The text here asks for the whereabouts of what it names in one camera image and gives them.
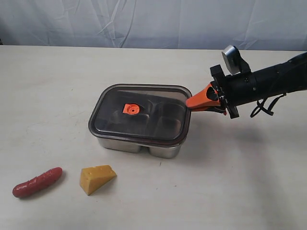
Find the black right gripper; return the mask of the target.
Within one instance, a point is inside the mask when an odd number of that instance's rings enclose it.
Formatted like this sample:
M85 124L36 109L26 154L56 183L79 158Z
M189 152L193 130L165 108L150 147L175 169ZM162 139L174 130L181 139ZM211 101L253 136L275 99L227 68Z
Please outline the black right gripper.
M210 68L210 72L216 89L209 83L202 91L188 98L186 106L192 112L205 111L227 115L227 109L233 119L239 117L239 105L256 100L256 80L250 70L226 76L222 67L216 65Z

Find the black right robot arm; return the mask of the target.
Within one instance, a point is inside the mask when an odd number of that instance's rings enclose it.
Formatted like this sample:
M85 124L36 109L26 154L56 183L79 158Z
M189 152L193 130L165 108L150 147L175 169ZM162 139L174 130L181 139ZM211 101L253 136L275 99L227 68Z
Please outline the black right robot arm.
M213 81L186 100L192 111L229 113L231 118L237 118L238 106L256 102L251 117L261 111L273 115L272 109L280 98L307 88L306 53L255 72L237 49L222 54L230 74L225 75L220 65L211 67Z

